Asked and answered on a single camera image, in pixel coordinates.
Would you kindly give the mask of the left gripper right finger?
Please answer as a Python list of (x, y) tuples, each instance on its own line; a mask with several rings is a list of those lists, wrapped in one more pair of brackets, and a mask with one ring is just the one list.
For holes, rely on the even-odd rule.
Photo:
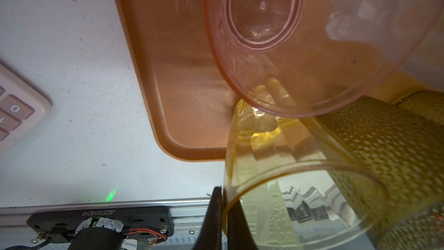
[(228, 211), (227, 219), (228, 249), (258, 250), (239, 200)]

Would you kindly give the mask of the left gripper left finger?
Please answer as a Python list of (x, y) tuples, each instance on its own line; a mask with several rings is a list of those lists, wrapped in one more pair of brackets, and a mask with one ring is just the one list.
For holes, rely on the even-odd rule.
[(222, 214), (222, 188), (216, 186), (212, 192), (201, 231), (193, 246), (193, 250), (222, 249)]

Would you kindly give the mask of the yellow glass front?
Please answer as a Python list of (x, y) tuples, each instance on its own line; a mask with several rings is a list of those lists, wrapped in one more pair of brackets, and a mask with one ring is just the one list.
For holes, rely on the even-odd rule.
[(318, 117), (289, 118), (240, 100), (225, 157), (223, 231), (239, 200), (258, 250), (327, 250), (371, 230), (388, 191)]

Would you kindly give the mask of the dark olive glass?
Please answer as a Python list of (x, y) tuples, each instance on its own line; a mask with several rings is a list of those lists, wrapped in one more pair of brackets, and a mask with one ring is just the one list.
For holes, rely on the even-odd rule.
[(388, 190), (385, 216), (369, 233), (379, 250), (444, 247), (444, 125), (364, 96), (318, 121)]

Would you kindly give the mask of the pink glass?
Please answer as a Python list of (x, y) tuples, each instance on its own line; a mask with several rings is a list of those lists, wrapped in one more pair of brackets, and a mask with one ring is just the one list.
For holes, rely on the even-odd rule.
[(209, 43), (230, 87), (288, 117), (360, 98), (421, 44), (444, 0), (204, 0)]

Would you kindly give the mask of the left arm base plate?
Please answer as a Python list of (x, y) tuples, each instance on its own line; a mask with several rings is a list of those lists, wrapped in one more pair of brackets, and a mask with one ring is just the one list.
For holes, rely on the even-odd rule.
[(26, 224), (54, 244), (70, 243), (84, 229), (103, 228), (128, 238), (164, 242), (174, 234), (168, 207), (102, 208), (32, 214)]

